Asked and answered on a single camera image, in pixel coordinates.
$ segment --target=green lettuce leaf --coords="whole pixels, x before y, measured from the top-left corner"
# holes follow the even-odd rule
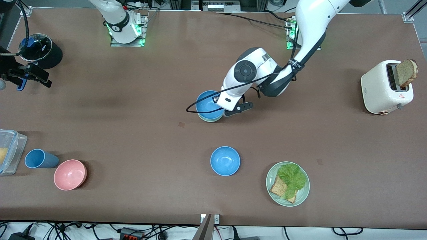
[[[281,199],[291,199],[295,196],[295,191],[304,187],[307,179],[300,167],[296,164],[282,165],[277,171],[277,175],[281,178],[288,188]]]

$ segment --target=light green plate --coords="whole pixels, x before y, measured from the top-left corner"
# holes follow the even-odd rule
[[[270,192],[270,189],[274,184],[274,180],[276,179],[277,171],[279,170],[279,168],[282,165],[291,164],[291,163],[293,163],[293,162],[280,162],[280,163],[272,166],[270,171],[268,171],[267,178],[266,178],[266,186],[267,186],[268,194],[276,203],[278,203],[282,206],[285,206],[285,207],[295,207],[295,206],[300,205],[302,202],[305,201],[305,199],[308,196],[308,193],[310,192],[310,180],[308,179],[307,173],[304,171],[304,169],[302,169],[301,166],[299,166],[296,163],[293,163],[293,164],[296,164],[296,165],[298,165],[299,168],[301,168],[301,171],[305,175],[305,177],[307,178],[307,181],[305,182],[304,187],[302,189],[298,190],[298,192],[296,193],[295,203],[290,203],[287,200],[280,199],[279,196]]]

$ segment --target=yellow food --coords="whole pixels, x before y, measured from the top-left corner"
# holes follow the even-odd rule
[[[3,164],[7,154],[7,147],[0,147],[0,166]]]

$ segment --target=bowl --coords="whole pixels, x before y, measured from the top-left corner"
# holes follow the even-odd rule
[[[277,171],[279,170],[279,168],[282,165],[286,165],[286,164],[296,164],[293,162],[280,162],[275,164],[274,166],[271,167],[270,171],[268,171],[267,173],[267,178],[266,178],[266,186],[267,186],[267,192],[270,195],[270,197],[278,204],[285,206],[285,207],[295,207],[300,205],[302,202],[305,201],[305,199],[307,199],[308,197],[308,193],[310,192],[310,180],[308,179],[307,173],[304,171],[304,169],[302,169],[301,166],[298,167],[301,169],[302,173],[305,175],[305,177],[307,178],[307,181],[305,182],[305,185],[302,189],[298,190],[298,192],[296,193],[296,199],[295,199],[295,203],[290,203],[289,201],[285,200],[285,199],[280,199],[279,196],[277,196],[276,194],[270,192],[271,187],[274,184],[274,180],[276,179],[276,175],[277,175]]]
[[[53,181],[57,188],[69,191],[73,190],[86,180],[86,167],[76,159],[66,160],[55,171]]]
[[[202,94],[200,94],[197,97],[197,101],[199,101],[200,99],[202,99],[206,96],[214,94],[214,93],[216,93],[216,91],[213,91],[213,90],[208,90],[208,91],[202,92]],[[220,108],[218,106],[218,104],[214,103],[214,100],[212,99],[212,97],[208,97],[207,99],[196,103],[196,110],[197,111],[212,111],[212,110]],[[223,114],[224,114],[224,109],[221,109],[221,110],[218,110],[215,112],[211,112],[211,113],[198,113],[199,117],[202,120],[204,120],[206,122],[210,122],[210,123],[218,121],[222,117]]]
[[[218,175],[231,176],[240,167],[240,156],[232,147],[219,147],[211,155],[211,167]]]

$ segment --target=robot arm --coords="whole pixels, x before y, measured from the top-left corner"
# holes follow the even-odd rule
[[[112,37],[121,44],[128,44],[142,34],[141,14],[125,10],[116,0],[88,0],[104,17]]]
[[[272,65],[268,68],[257,68],[256,78],[253,80],[271,74],[269,77],[256,81],[255,84],[265,96],[279,96],[285,91],[294,75],[304,67],[308,59],[315,53],[320,44],[322,44],[326,36],[326,28],[332,18],[349,2],[354,6],[360,7],[367,4],[369,1],[370,0],[300,0],[295,12],[299,29],[298,37],[302,38],[302,46],[298,54],[293,59],[290,59],[287,66],[282,69],[277,66],[274,60],[272,60],[262,48],[249,49],[239,57],[237,63],[229,70],[221,90],[243,83],[236,78],[236,74],[234,74],[234,76],[230,74],[230,72],[236,72],[239,69],[239,62],[242,59],[251,61],[255,66],[258,66],[259,62],[266,58],[265,56],[268,56],[268,61],[271,61]],[[250,84],[224,91],[219,96],[217,104],[228,111],[233,111],[240,97],[249,88]]]

